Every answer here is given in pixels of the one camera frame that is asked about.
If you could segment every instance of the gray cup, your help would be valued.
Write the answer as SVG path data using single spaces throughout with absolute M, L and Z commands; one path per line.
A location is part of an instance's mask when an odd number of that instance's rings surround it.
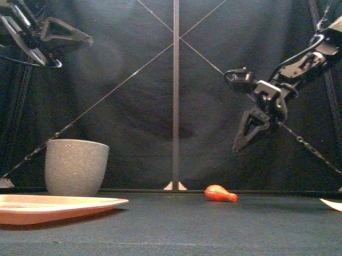
M 46 143 L 45 184 L 50 195 L 93 196 L 101 186 L 109 147 L 101 143 L 55 139 Z

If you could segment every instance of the black curtain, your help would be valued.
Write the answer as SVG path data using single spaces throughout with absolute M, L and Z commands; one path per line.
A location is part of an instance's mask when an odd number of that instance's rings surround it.
M 230 151 L 240 116 L 252 102 L 226 86 L 222 73 L 247 67 L 267 80 L 276 65 L 308 46 L 308 2 L 178 3 L 180 90 L 173 95 L 172 0 L 47 2 L 45 15 L 88 33 L 94 43 L 63 56 L 62 69 L 31 70 L 6 166 L 71 123 L 61 138 L 110 148 L 104 188 L 162 189 L 174 174 L 176 96 L 178 181 L 188 189 L 221 184 L 233 190 L 335 191 L 337 175 L 284 129 L 241 153 Z M 340 134 L 323 77 L 300 90 L 288 111 L 287 126 L 340 165 Z M 43 186 L 43 152 L 10 178 L 15 186 Z

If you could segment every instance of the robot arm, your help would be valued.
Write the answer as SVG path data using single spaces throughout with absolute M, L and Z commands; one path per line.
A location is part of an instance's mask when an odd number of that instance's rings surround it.
M 0 28 L 5 32 L 0 33 L 0 46 L 15 44 L 37 63 L 34 66 L 58 68 L 61 63 L 57 57 L 90 46 L 92 38 L 61 20 L 35 17 L 26 3 L 25 0 L 6 0 L 5 7 L 0 8 Z
M 245 68 L 225 72 L 233 90 L 251 93 L 255 101 L 255 107 L 241 116 L 234 151 L 279 128 L 287 119 L 287 102 L 297 96 L 297 90 L 342 58 L 342 16 L 311 41 L 311 46 L 277 66 L 268 81 L 256 81 Z

